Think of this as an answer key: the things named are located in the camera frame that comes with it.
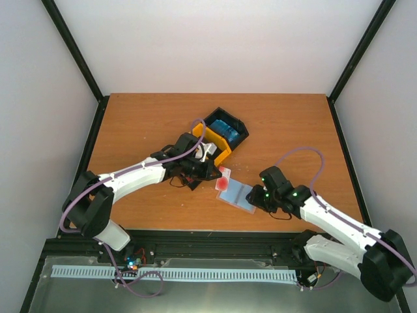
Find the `pink card holder wallet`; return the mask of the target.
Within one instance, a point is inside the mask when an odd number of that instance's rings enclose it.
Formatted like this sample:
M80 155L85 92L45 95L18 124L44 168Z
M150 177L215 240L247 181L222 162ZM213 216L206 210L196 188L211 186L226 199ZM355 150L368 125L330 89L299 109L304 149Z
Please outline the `pink card holder wallet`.
M230 176L228 189L223 192L217 190L216 198L249 214L254 214L255 206L246 199L251 190L252 186L236 181Z

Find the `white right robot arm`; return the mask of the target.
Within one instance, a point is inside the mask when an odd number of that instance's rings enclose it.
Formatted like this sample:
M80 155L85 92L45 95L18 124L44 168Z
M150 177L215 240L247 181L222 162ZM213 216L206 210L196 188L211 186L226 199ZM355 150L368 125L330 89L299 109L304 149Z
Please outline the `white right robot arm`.
M305 185L294 187L271 166L259 174L246 200L266 213L284 213L313 224L332 236L306 230L292 243L298 263L318 261L356 277L377 299L389 302L416 274L405 243L397 232L381 232L349 217Z

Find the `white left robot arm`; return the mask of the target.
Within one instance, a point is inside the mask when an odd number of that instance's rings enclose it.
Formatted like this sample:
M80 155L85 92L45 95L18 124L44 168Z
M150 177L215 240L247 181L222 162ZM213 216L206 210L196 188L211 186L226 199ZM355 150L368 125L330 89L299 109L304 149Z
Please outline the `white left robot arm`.
M121 262L136 254L131 237L110 218L113 205L123 197L168 179L184 184L211 181L221 176L214 159L220 146L212 140L182 134L145 160L116 172L96 175L87 171L78 177L63 204L63 217L84 237L107 245Z

